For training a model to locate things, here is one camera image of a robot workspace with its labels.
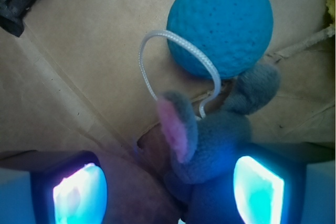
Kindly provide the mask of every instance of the plush mouse ear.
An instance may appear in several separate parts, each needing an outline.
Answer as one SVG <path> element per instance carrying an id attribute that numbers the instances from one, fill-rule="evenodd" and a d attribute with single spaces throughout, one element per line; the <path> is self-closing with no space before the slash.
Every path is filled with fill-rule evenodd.
<path id="1" fill-rule="evenodd" d="M 162 132 L 179 163 L 190 161 L 197 146 L 197 125 L 190 102 L 181 94 L 167 92 L 157 101 Z"/>
<path id="2" fill-rule="evenodd" d="M 256 64 L 238 76 L 222 108 L 239 114 L 252 114 L 276 95 L 280 80 L 279 70 L 275 66 Z"/>

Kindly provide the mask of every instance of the blue foam ball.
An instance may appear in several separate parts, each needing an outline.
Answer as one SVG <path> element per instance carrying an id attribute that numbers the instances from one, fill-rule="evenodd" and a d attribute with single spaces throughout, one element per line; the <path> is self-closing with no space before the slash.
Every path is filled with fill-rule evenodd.
<path id="1" fill-rule="evenodd" d="M 272 37 L 269 0 L 175 0 L 167 30 L 187 39 L 213 62 L 222 79 L 252 67 Z M 174 60 L 185 70 L 210 79 L 204 66 L 189 52 L 168 41 Z"/>

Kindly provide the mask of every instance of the glowing light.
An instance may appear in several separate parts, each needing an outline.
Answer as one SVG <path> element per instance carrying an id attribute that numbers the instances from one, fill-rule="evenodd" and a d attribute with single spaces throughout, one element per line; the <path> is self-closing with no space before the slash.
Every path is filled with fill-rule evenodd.
<path id="1" fill-rule="evenodd" d="M 107 205 L 104 172 L 85 165 L 54 187 L 53 198 L 56 224 L 101 223 Z"/>
<path id="2" fill-rule="evenodd" d="M 284 181 L 250 156 L 241 157 L 234 170 L 234 193 L 245 223 L 279 224 Z"/>

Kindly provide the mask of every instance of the plush fabric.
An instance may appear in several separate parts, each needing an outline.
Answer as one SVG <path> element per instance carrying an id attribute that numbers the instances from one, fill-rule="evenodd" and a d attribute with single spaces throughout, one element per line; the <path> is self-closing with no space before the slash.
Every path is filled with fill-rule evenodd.
<path id="1" fill-rule="evenodd" d="M 188 205 L 187 224 L 242 222 L 234 200 L 233 169 L 239 147 L 251 139 L 251 126 L 245 115 L 266 105 L 279 84 L 275 67 L 256 65 L 238 76 L 224 105 L 200 121 L 184 95 L 175 91 L 162 94 L 158 113 L 172 150 L 172 171 L 165 175 L 165 183 L 178 200 Z M 173 109 L 162 108 L 167 104 Z M 188 137 L 174 131 L 178 124 Z M 188 158 L 179 158 L 180 153 L 174 148 L 178 142 L 184 142 L 178 145 L 185 146 L 184 156 Z"/>

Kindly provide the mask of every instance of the white cord loop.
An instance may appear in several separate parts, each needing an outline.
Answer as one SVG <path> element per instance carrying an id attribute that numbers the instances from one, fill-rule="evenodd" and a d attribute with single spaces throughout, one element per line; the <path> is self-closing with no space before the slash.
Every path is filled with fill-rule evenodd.
<path id="1" fill-rule="evenodd" d="M 209 101 L 215 99 L 219 92 L 220 92 L 220 88 L 221 88 L 221 80 L 220 80 L 220 76 L 219 73 L 216 69 L 216 67 L 212 64 L 212 62 L 210 61 L 210 59 L 204 54 L 202 53 L 197 47 L 195 47 L 193 44 L 191 44 L 189 41 L 183 39 L 182 37 L 180 37 L 179 35 L 172 33 L 171 31 L 167 31 L 167 30 L 154 30 L 149 32 L 148 34 L 145 35 L 145 37 L 143 38 L 142 42 L 141 42 L 141 46 L 140 46 L 140 50 L 139 50 L 139 66 L 141 69 L 141 73 L 143 76 L 143 79 L 145 80 L 145 83 L 147 85 L 147 88 L 150 92 L 150 94 L 152 95 L 152 97 L 157 100 L 158 98 L 156 97 L 151 85 L 149 84 L 146 72 L 145 72 L 145 68 L 143 66 L 143 51 L 145 48 L 145 45 L 147 43 L 147 41 L 155 36 L 159 36 L 159 37 L 165 37 L 173 42 L 175 42 L 176 44 L 178 44 L 179 46 L 183 47 L 185 50 L 187 50 L 188 52 L 190 52 L 193 56 L 195 56 L 203 65 L 204 67 L 208 70 L 208 72 L 211 74 L 211 77 L 214 81 L 214 92 L 206 99 L 204 99 L 199 107 L 200 107 L 200 115 L 202 118 L 204 118 L 205 112 L 204 112 L 204 106 L 205 104 L 207 104 Z"/>

